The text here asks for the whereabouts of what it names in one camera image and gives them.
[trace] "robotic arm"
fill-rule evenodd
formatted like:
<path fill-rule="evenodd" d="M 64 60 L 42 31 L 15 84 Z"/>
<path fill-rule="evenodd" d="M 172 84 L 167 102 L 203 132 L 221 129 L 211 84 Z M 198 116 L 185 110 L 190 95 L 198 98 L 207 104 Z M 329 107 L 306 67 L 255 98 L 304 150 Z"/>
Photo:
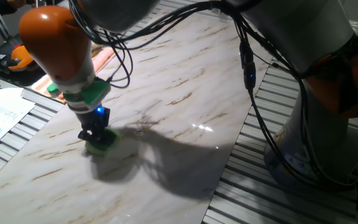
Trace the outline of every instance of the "robotic arm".
<path fill-rule="evenodd" d="M 110 85 L 95 77 L 90 40 L 84 33 L 87 28 L 75 18 L 80 16 L 89 26 L 120 33 L 139 22 L 158 2 L 78 0 L 80 15 L 74 17 L 70 10 L 58 6 L 40 7 L 23 16 L 19 25 L 22 41 L 81 121 L 79 138 L 112 143 L 105 130 L 109 109 L 101 106 Z M 299 83 L 306 80 L 325 108 L 338 117 L 358 117 L 358 34 L 338 0 L 211 1 L 211 9 L 218 5 L 222 12 L 235 11 L 251 21 L 266 38 L 260 39 L 260 43 L 277 49 L 291 72 L 298 75 Z M 243 41 L 241 54 L 246 87 L 251 90 L 255 65 L 252 50 Z"/>

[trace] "metal grating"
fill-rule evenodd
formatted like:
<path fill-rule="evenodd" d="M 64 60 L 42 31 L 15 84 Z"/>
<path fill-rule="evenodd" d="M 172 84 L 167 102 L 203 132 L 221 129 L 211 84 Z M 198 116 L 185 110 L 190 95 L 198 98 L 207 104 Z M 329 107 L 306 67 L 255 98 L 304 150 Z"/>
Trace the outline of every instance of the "metal grating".
<path fill-rule="evenodd" d="M 0 88 L 17 88 L 0 79 Z M 44 96 L 23 90 L 24 99 L 35 103 L 27 114 L 0 140 L 0 170 L 19 152 L 37 132 L 64 107 L 63 104 Z"/>
<path fill-rule="evenodd" d="M 269 67 L 255 100 L 272 134 L 287 122 L 297 95 L 296 81 Z M 358 119 L 349 125 L 358 128 Z M 278 184 L 265 167 L 265 145 L 251 108 L 203 223 L 358 223 L 354 192 L 304 194 Z"/>

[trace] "black cable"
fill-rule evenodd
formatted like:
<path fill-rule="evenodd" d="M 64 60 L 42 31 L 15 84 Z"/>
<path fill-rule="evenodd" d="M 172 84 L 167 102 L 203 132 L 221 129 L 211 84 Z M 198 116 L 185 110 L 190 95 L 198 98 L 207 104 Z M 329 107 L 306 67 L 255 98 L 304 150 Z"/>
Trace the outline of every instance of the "black cable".
<path fill-rule="evenodd" d="M 106 38 L 109 42 L 111 42 L 110 36 L 108 35 L 107 31 L 104 31 L 104 33 L 106 34 Z M 118 58 L 118 61 L 120 62 L 120 64 L 122 65 L 123 69 L 125 70 L 126 73 L 126 80 L 127 80 L 127 84 L 124 86 L 117 86 L 114 85 L 112 83 L 110 83 L 111 86 L 116 87 L 116 88 L 127 88 L 129 86 L 129 84 L 131 83 L 131 75 L 128 72 L 127 67 L 125 66 L 124 62 L 122 61 L 121 57 L 119 56 L 116 48 L 114 46 L 111 46 L 112 50 L 114 51 L 114 53 L 116 54 L 116 57 Z"/>
<path fill-rule="evenodd" d="M 306 146 L 309 155 L 311 157 L 313 157 L 313 153 L 311 153 L 311 149 L 309 147 L 307 129 L 304 124 L 304 122 L 306 122 L 306 124 L 308 122 L 308 99 L 307 99 L 307 94 L 306 94 L 306 88 L 302 82 L 300 75 L 283 57 L 281 57 L 281 55 L 277 52 L 276 48 L 268 40 L 261 37 L 255 31 L 253 31 L 251 26 L 247 23 L 247 21 L 244 19 L 244 17 L 240 14 L 240 12 L 236 8 L 228 5 L 224 1 L 208 1 L 208 2 L 199 2 L 199 3 L 191 4 L 189 6 L 185 6 L 183 8 L 177 9 L 176 11 L 170 12 L 169 14 L 161 17 L 157 21 L 151 23 L 151 25 L 143 28 L 142 30 L 140 30 L 140 31 L 136 32 L 135 34 L 132 34 L 128 37 L 123 37 L 122 35 L 118 36 L 117 34 L 110 34 L 106 30 L 103 30 L 105 37 L 107 39 L 107 41 L 105 41 L 101 37 L 102 33 L 100 33 L 99 31 L 95 31 L 91 26 L 89 26 L 89 24 L 86 21 L 81 19 L 81 17 L 84 15 L 82 14 L 76 1 L 75 0 L 69 0 L 69 1 L 70 1 L 70 10 L 74 14 L 74 17 L 75 17 L 77 23 L 79 23 L 79 26 L 89 35 L 91 40 L 98 44 L 102 43 L 102 44 L 109 45 L 110 47 L 113 48 L 114 53 L 117 55 L 117 58 L 120 61 L 120 67 L 124 68 L 125 73 L 126 73 L 126 77 L 123 79 L 127 79 L 127 85 L 125 85 L 125 86 L 116 86 L 116 85 L 111 84 L 112 86 L 117 87 L 117 88 L 126 88 L 130 84 L 130 81 L 131 81 L 130 75 L 132 74 L 132 71 L 133 71 L 132 57 L 129 52 L 130 50 L 139 49 L 141 47 L 146 46 L 147 44 L 150 44 L 151 42 L 155 41 L 160 36 L 164 35 L 170 29 L 175 27 L 177 24 L 179 24 L 181 21 L 183 21 L 184 19 L 186 19 L 188 16 L 192 15 L 195 12 L 212 9 L 212 8 L 218 8 L 223 13 L 226 13 L 227 15 L 231 16 L 234 20 L 234 23 L 236 25 L 236 31 L 237 31 L 242 43 L 249 42 L 248 37 L 247 37 L 247 33 L 248 33 L 251 37 L 253 37 L 256 41 L 258 41 L 259 44 L 262 45 L 269 53 L 271 53 L 275 58 L 277 58 L 277 60 L 279 62 L 284 64 L 284 66 L 286 66 L 289 69 L 290 74 L 299 83 L 300 93 L 301 93 L 301 122 L 300 122 L 301 139 L 302 139 L 302 143 Z M 167 25 L 169 25 L 169 26 L 166 29 L 164 29 L 163 31 L 158 33 L 154 38 L 145 42 L 144 44 L 141 44 L 137 47 L 131 47 L 131 48 L 127 48 L 124 44 L 124 42 L 126 42 L 128 40 L 132 40 L 132 39 L 135 39 L 135 38 L 138 38 L 141 36 L 145 36 L 145 35 L 149 35 L 149 34 L 154 34 L 158 31 L 162 30 L 163 27 L 165 27 Z M 126 66 L 124 65 L 124 60 L 122 60 L 121 57 L 118 55 L 116 49 L 127 51 L 127 53 L 129 54 L 129 57 L 131 58 L 131 72 L 128 72 Z M 277 68 L 280 67 L 277 63 L 274 63 L 272 66 L 277 67 Z M 112 80 L 112 78 L 117 71 L 118 70 L 116 70 L 111 75 L 111 77 L 108 78 L 108 81 L 115 81 L 115 80 Z M 283 157 L 283 155 L 281 154 L 281 151 L 279 150 L 279 148 L 277 146 L 277 143 L 273 139 L 272 135 L 270 134 L 269 130 L 267 129 L 267 127 L 263 121 L 263 118 L 261 117 L 261 115 L 259 114 L 259 111 L 257 110 L 256 104 L 254 101 L 254 97 L 252 96 L 252 91 L 250 92 L 250 97 L 251 97 L 251 100 L 253 101 L 252 105 L 255 108 L 255 112 L 257 113 L 257 118 L 260 123 L 261 130 L 264 133 L 266 140 L 269 143 L 269 146 L 276 153 L 277 157 L 280 159 L 280 162 L 283 164 L 283 166 L 290 173 L 295 173 L 293 175 L 294 178 L 298 179 L 300 182 L 305 182 L 305 181 L 303 179 L 301 179 L 300 177 L 298 177 L 297 175 L 301 176 L 304 179 L 307 179 L 310 182 L 322 184 L 320 181 L 314 180 L 308 176 L 305 176 L 301 172 L 298 172 Z M 311 160 L 310 160 L 311 168 L 313 169 L 315 174 L 319 177 L 319 179 L 325 180 L 324 175 L 321 175 L 320 169 L 317 166 L 317 164 L 314 163 L 314 160 L 315 160 L 315 158 L 311 158 Z M 314 186 L 314 187 L 323 188 L 324 190 L 343 189 L 342 187 L 338 187 L 334 184 L 332 184 L 332 185 L 333 185 L 333 187 L 329 186 L 329 189 L 327 189 L 325 187 L 317 187 L 317 186 Z"/>

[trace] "marble veining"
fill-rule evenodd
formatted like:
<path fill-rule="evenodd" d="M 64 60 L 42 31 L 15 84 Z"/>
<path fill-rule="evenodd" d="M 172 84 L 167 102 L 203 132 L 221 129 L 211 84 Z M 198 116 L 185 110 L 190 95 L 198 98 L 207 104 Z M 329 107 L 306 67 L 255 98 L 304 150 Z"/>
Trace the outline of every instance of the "marble veining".
<path fill-rule="evenodd" d="M 201 223 L 250 108 L 235 27 L 191 16 L 132 56 L 130 87 L 103 102 L 114 149 L 88 155 L 64 107 L 0 171 L 0 223 Z M 255 62 L 259 86 L 267 65 Z"/>

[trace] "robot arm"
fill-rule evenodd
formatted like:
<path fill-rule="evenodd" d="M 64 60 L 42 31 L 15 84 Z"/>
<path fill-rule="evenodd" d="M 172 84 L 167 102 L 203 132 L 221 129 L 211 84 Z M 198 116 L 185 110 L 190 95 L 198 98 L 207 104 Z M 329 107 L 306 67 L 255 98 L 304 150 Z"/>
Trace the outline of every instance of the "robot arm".
<path fill-rule="evenodd" d="M 82 9 L 81 18 L 91 26 L 122 32 L 139 22 L 158 2 L 78 0 L 77 3 Z M 342 55 L 342 52 L 354 48 L 353 43 L 358 43 L 337 0 L 227 0 L 224 3 L 230 9 L 241 11 L 300 74 L 318 73 L 324 66 L 316 65 L 326 65 L 322 59 Z M 110 86 L 95 79 L 89 38 L 77 26 L 70 11 L 57 6 L 33 9 L 23 16 L 19 30 L 31 56 L 51 76 L 81 121 L 83 132 L 79 137 L 95 141 L 103 139 L 108 109 L 101 106 L 101 100 Z M 341 67 L 343 64 L 329 66 Z M 358 74 L 352 74 L 352 66 L 348 67 L 348 78 L 356 81 L 358 90 Z M 319 100 L 326 102 L 324 105 L 333 113 L 339 114 L 339 93 L 343 89 L 338 84 L 340 81 L 326 84 L 326 80 L 318 78 L 308 82 Z M 345 116 L 358 116 L 358 104 L 351 107 L 357 112 Z"/>

